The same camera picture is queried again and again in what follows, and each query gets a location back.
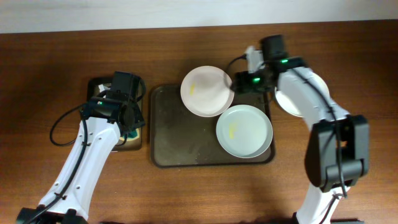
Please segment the pinkish white plate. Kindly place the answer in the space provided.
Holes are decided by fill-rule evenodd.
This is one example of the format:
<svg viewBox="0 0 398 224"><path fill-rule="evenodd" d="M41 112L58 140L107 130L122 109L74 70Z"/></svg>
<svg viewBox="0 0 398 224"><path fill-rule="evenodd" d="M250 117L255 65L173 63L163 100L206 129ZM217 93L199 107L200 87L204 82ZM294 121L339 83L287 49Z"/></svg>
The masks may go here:
<svg viewBox="0 0 398 224"><path fill-rule="evenodd" d="M201 66L184 77L180 96L184 106L193 114L214 117L231 106L234 100L231 84L231 78L222 69Z"/></svg>

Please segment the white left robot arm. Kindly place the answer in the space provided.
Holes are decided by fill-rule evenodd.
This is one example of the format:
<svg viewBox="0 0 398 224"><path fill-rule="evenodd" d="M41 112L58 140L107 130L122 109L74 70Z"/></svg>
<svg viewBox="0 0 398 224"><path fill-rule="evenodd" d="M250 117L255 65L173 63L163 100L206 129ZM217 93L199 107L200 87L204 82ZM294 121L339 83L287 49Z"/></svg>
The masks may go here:
<svg viewBox="0 0 398 224"><path fill-rule="evenodd" d="M132 73L115 72L94 78L99 88L74 109L80 115L76 138L56 181L37 208L22 208L17 223L87 223L91 198L111 151L139 138L145 125L140 109L146 93L144 80Z"/></svg>

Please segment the green yellow sponge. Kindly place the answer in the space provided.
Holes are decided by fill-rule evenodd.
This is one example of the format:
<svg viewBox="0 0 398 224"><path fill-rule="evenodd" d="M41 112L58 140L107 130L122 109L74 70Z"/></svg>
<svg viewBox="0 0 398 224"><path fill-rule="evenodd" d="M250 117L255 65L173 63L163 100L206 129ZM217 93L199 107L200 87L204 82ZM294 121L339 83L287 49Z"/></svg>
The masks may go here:
<svg viewBox="0 0 398 224"><path fill-rule="evenodd" d="M121 144L119 144L119 146L123 146L127 143L131 143L131 142L139 139L140 137L141 137L140 129L135 129L135 130L131 131L130 133L123 135L119 138L119 140L121 141Z"/></svg>

